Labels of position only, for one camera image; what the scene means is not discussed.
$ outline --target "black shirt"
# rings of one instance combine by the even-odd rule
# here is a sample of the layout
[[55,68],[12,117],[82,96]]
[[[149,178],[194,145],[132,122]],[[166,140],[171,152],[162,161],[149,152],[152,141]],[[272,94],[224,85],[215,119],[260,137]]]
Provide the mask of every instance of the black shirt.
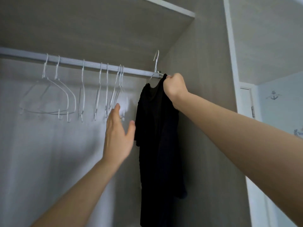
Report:
[[187,195],[178,144],[179,115],[164,93],[166,77],[155,88],[145,85],[137,108],[135,140],[140,147],[142,227],[168,226],[173,197]]

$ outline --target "wall decal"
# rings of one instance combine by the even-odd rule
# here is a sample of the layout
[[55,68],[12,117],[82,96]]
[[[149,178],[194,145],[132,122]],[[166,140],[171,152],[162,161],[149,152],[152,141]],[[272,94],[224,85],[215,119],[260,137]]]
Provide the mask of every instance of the wall decal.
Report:
[[294,130],[294,135],[303,139],[303,126],[302,126],[302,129],[300,131],[298,131],[298,129]]
[[281,96],[280,94],[277,94],[275,91],[271,92],[271,95],[269,97],[266,97],[266,99],[273,99],[276,100],[278,97]]

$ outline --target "white clothes rail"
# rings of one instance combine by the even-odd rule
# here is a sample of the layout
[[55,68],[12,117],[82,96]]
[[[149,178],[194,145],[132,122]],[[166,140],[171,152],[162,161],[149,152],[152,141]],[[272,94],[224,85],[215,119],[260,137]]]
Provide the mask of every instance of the white clothes rail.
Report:
[[[12,57],[21,57],[21,58],[28,58],[38,61],[46,61],[46,54],[42,53],[34,53],[34,52],[28,52],[18,49],[11,49],[11,48],[4,48],[0,47],[0,55],[6,55],[6,56],[12,56]],[[49,55],[48,62],[58,63],[58,56]],[[66,57],[60,57],[60,64],[68,64],[73,66],[83,66],[83,60],[76,60]],[[87,68],[95,68],[100,70],[101,63],[91,62],[91,61],[85,61],[84,67]],[[102,69],[107,70],[107,64],[102,64]],[[118,72],[119,66],[115,65],[108,65],[108,70],[113,72]],[[149,76],[149,77],[156,77],[160,78],[159,73],[144,71],[140,69],[134,69],[134,68],[124,68],[124,73],[128,74],[134,74],[139,76]]]

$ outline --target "shelf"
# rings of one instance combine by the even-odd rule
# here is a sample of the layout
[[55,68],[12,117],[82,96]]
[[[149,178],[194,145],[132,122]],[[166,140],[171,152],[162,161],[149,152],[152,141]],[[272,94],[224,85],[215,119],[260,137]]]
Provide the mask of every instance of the shelf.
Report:
[[162,0],[0,0],[0,46],[153,70],[195,14]]

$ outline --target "closet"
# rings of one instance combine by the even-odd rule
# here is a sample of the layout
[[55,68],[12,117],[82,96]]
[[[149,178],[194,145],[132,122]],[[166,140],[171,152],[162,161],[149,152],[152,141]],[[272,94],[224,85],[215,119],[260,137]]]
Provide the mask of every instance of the closet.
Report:
[[[0,10],[0,226],[29,226],[101,159],[107,64],[108,100],[125,67],[117,99],[125,127],[146,82],[159,80],[157,50],[158,71],[180,72],[190,92],[236,110],[223,0],[0,0]],[[59,56],[58,78],[77,99],[75,113],[21,110],[21,101],[64,108],[53,84],[41,99],[44,82],[22,99],[47,57],[45,76],[55,78]],[[188,197],[176,200],[175,226],[251,226],[245,176],[182,114],[178,129]],[[134,145],[87,226],[140,226],[138,155]]]

